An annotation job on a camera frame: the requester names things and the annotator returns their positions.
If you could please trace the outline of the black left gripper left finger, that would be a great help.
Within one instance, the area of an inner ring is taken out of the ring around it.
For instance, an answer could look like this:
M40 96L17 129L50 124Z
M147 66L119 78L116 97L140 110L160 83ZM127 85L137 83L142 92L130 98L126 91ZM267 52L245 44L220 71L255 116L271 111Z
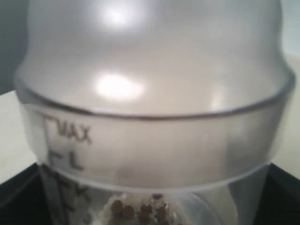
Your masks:
M2 225L51 225L42 175L54 173L44 165L33 164L0 185L0 223Z

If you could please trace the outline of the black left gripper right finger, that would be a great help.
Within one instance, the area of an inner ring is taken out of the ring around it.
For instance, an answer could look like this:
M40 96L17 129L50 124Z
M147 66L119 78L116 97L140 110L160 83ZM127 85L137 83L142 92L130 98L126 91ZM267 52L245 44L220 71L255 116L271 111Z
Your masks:
M234 182L239 225L298 225L300 180L271 164Z

